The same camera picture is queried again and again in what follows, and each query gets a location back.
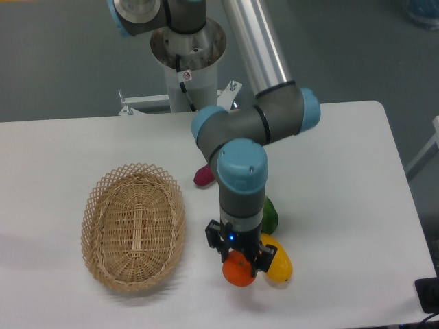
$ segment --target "toy fruit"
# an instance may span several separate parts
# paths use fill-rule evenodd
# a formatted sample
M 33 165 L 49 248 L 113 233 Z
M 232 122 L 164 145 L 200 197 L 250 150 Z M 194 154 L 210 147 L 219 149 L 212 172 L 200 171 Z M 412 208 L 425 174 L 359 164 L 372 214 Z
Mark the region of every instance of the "toy fruit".
M 208 164 L 197 170 L 193 177 L 193 182 L 199 187 L 205 187 L 215 180 Z
M 293 265 L 282 245 L 272 236 L 261 234 L 263 245 L 273 245 L 277 247 L 277 253 L 274 255 L 272 264 L 266 273 L 267 277 L 276 282 L 288 281 L 293 274 Z
M 263 203 L 262 233 L 273 234 L 277 229 L 278 223 L 279 215 L 276 209 L 274 209 L 273 203 L 266 195 Z
M 222 273 L 227 281 L 238 287 L 245 287 L 254 281 L 252 265 L 246 257 L 236 250 L 232 250 L 222 265 Z

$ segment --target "white bracket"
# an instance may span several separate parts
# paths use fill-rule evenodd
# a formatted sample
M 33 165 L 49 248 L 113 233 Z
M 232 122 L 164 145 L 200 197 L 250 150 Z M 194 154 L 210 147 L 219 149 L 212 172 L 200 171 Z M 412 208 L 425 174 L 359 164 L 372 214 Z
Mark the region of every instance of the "white bracket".
M 434 118 L 434 135 L 405 168 L 405 177 L 411 181 L 439 151 L 439 117 Z
M 218 90 L 217 92 L 217 104 L 227 110 L 237 108 L 238 105 L 235 102 L 235 98 L 242 88 L 242 84 L 234 80 L 230 81 L 224 90 Z M 154 95 L 144 97 L 130 97 L 125 98 L 122 95 L 122 90 L 119 90 L 119 98 L 121 100 L 122 110 L 119 115 L 135 115 L 135 114 L 148 114 L 154 111 L 154 109 L 163 106 L 169 106 L 168 95 Z M 135 108 L 146 109 L 146 112 L 140 112 Z

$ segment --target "gray floor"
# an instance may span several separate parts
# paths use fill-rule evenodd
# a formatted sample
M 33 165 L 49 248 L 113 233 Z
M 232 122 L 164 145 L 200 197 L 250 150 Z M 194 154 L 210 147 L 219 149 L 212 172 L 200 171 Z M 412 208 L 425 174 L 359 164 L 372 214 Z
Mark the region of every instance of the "gray floor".
M 120 38 L 105 1 L 36 2 L 0 4 L 0 121 L 116 115 L 119 88 L 126 97 L 165 93 L 150 35 Z M 267 3 L 298 84 L 322 103 L 381 102 L 407 165 L 439 115 L 439 32 L 413 25 L 399 0 Z M 241 100 L 251 101 L 221 3 L 208 5 L 229 36 L 219 85 L 240 81 Z M 410 184 L 428 241 L 439 239 L 438 186 L 439 156 Z

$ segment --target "oval basket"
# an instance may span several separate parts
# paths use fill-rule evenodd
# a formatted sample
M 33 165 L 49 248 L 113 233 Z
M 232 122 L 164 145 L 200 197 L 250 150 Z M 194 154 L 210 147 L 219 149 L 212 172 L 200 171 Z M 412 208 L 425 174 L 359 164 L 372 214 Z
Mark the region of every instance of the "oval basket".
M 116 291 L 140 291 L 166 278 L 180 259 L 185 207 L 177 181 L 154 165 L 107 173 L 82 222 L 82 255 L 93 277 Z

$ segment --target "sticker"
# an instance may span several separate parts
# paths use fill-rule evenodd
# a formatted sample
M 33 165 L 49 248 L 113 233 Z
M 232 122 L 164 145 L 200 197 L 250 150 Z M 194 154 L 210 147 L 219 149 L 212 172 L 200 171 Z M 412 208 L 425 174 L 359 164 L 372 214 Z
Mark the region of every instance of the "sticker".
M 191 70 L 178 72 L 177 76 L 178 76 L 178 82 L 186 82 L 192 80 Z

